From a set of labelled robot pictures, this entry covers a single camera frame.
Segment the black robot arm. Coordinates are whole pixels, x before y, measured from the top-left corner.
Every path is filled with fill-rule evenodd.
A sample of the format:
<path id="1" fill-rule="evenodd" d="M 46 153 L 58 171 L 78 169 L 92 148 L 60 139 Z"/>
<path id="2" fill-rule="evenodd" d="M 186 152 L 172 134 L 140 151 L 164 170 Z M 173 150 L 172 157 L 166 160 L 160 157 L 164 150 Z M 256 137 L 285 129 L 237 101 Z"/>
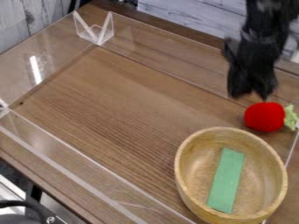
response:
<path id="1" fill-rule="evenodd" d="M 299 0 L 245 0 L 245 3 L 240 41 L 224 40 L 226 91 L 230 98 L 254 92 L 264 101 L 278 84 L 274 63 L 285 48 L 289 25 L 299 18 Z"/>

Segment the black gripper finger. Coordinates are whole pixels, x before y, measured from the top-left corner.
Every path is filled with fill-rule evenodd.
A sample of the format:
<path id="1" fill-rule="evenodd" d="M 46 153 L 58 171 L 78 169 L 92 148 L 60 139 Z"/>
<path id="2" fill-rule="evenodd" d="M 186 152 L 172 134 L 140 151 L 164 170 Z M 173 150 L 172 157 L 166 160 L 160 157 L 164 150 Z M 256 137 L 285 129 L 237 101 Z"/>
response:
<path id="1" fill-rule="evenodd" d="M 265 101 L 268 96 L 273 93 L 277 87 L 277 79 L 273 71 L 253 74 L 252 87 L 260 96 L 261 100 Z"/>
<path id="2" fill-rule="evenodd" d="M 252 91 L 248 73 L 236 66 L 228 69 L 226 90 L 232 98 L 238 98 Z"/>

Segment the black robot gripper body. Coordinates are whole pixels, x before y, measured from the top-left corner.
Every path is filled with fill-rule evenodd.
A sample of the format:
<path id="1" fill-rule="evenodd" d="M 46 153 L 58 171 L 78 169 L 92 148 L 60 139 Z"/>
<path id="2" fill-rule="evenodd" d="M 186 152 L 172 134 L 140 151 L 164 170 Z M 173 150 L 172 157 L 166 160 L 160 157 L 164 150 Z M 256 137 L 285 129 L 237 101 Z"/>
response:
<path id="1" fill-rule="evenodd" d="M 273 79 L 274 63 L 285 46 L 285 29 L 269 33 L 248 27 L 240 30 L 240 41 L 226 39 L 224 56 L 228 61 L 229 79 Z"/>

